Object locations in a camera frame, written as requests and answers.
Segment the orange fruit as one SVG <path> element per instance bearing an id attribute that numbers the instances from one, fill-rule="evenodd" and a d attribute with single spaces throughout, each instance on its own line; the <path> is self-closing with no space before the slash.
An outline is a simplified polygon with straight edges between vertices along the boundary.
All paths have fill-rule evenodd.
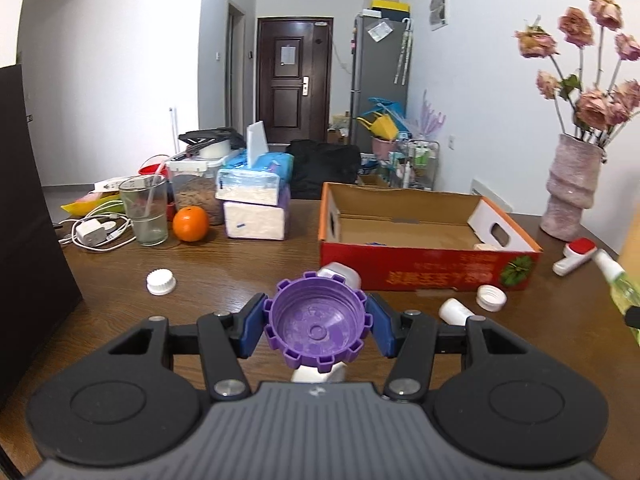
<path id="1" fill-rule="evenodd" d="M 172 219 L 172 230 L 182 242 L 199 242 L 209 231 L 208 215 L 200 206 L 181 208 Z"/>

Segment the black folding chair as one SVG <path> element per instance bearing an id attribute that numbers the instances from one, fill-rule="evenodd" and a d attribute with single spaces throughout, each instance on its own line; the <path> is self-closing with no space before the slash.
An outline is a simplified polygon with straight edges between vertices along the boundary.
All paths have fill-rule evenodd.
<path id="1" fill-rule="evenodd" d="M 326 182 L 357 181 L 361 154 L 355 145 L 294 140 L 285 151 L 294 157 L 290 181 L 293 200 L 320 200 Z"/>

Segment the black paper bag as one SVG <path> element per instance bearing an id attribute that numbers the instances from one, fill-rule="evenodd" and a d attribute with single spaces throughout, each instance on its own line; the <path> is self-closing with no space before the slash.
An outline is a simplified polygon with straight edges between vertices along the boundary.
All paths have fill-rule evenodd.
<path id="1" fill-rule="evenodd" d="M 22 68 L 1 70 L 1 402 L 82 300 L 30 143 Z"/>

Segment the white screw cap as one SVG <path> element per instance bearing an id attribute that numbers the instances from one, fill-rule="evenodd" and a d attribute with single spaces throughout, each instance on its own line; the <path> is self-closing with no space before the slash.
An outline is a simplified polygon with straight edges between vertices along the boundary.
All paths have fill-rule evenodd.
<path id="1" fill-rule="evenodd" d="M 477 289 L 476 303 L 488 312 L 498 312 L 506 305 L 506 293 L 496 286 L 482 285 Z"/>

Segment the purple white tissue pack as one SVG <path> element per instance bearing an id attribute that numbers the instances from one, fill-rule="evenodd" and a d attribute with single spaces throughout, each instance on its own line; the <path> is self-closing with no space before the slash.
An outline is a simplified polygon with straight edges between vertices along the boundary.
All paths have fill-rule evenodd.
<path id="1" fill-rule="evenodd" d="M 224 202 L 224 227 L 230 238 L 285 240 L 290 225 L 291 191 L 285 185 L 277 205 Z"/>

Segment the white spray bottle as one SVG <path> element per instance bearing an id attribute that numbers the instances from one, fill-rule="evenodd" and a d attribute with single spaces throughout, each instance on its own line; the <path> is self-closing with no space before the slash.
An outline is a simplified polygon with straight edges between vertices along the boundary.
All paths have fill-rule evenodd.
<path id="1" fill-rule="evenodd" d="M 442 322 L 450 326 L 464 327 L 466 320 L 472 318 L 474 313 L 456 298 L 449 298 L 440 306 L 438 315 Z"/>

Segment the white red lint brush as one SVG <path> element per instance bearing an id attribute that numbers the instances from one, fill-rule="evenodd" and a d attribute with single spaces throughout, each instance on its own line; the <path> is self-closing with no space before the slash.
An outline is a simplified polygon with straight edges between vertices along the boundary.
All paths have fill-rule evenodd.
<path id="1" fill-rule="evenodd" d="M 557 276 L 570 274 L 588 262 L 596 251 L 596 243 L 589 238 L 573 240 L 564 246 L 563 258 L 552 266 L 552 271 Z"/>

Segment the purple ridged bottle cap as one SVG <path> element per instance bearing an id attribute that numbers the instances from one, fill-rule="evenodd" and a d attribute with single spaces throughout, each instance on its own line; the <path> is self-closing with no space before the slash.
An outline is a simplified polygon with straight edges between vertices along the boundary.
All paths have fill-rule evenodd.
<path id="1" fill-rule="evenodd" d="M 288 367 L 311 366 L 326 373 L 335 363 L 352 362 L 360 353 L 372 327 L 368 297 L 361 288 L 356 292 L 306 289 L 303 275 L 280 281 L 274 296 L 265 301 L 265 335 Z"/>

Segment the clear food container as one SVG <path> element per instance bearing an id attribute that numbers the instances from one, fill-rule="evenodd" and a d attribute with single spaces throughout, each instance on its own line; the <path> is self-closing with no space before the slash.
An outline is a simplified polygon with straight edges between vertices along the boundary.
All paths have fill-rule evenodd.
<path id="1" fill-rule="evenodd" d="M 217 174 L 237 154 L 239 151 L 231 151 L 228 155 L 215 159 L 200 156 L 169 159 L 166 168 L 176 208 L 181 210 L 186 207 L 201 207 L 211 226 L 223 224 L 224 208 L 216 197 Z"/>

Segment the clear plastic jar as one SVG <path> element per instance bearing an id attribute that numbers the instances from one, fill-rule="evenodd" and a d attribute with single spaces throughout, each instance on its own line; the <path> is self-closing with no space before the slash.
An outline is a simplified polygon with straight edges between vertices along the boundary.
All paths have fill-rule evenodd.
<path id="1" fill-rule="evenodd" d="M 318 271 L 306 272 L 302 281 L 306 289 L 320 292 L 356 292 L 360 289 L 361 278 L 358 272 L 343 263 L 331 262 Z"/>

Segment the large white cap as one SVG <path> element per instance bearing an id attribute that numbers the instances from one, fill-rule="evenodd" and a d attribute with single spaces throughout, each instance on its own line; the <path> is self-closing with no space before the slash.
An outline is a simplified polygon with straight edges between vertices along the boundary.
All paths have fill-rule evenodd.
<path id="1" fill-rule="evenodd" d="M 346 378 L 347 366 L 345 363 L 335 363 L 331 369 L 322 373 L 315 367 L 301 365 L 294 370 L 291 382 L 298 384 L 330 384 L 331 382 L 344 382 Z"/>

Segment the small white cap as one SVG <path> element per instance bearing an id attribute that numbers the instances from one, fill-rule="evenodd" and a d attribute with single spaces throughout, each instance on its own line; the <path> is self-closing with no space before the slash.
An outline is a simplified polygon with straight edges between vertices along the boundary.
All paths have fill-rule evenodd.
<path id="1" fill-rule="evenodd" d="M 156 269 L 145 280 L 146 289 L 153 296 L 166 296 L 177 285 L 175 275 L 169 269 Z"/>

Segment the dried pink flowers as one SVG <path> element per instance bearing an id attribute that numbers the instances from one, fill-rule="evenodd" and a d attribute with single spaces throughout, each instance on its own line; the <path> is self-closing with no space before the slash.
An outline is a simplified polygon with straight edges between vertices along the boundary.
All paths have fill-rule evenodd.
<path id="1" fill-rule="evenodd" d="M 556 29 L 577 50 L 574 70 L 562 69 L 559 43 L 539 20 L 514 32 L 518 53 L 551 63 L 537 73 L 536 87 L 554 105 L 561 132 L 606 150 L 639 117 L 639 81 L 620 76 L 625 63 L 639 61 L 639 41 L 624 31 L 615 0 L 588 0 L 587 11 L 570 6 Z"/>

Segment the dark brown door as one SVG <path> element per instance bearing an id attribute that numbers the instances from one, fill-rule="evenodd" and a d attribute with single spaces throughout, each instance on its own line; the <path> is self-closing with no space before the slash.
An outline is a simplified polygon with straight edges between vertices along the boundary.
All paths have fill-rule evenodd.
<path id="1" fill-rule="evenodd" d="M 332 18 L 260 18 L 256 119 L 271 145 L 326 140 Z"/>

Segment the cream square clock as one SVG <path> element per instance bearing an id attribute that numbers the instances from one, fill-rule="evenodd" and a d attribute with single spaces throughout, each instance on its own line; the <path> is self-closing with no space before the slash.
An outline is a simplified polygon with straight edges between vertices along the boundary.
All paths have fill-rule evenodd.
<path id="1" fill-rule="evenodd" d="M 502 250 L 501 248 L 495 245 L 486 244 L 486 243 L 474 244 L 473 249 L 479 250 L 480 252 L 500 252 L 500 250 Z"/>

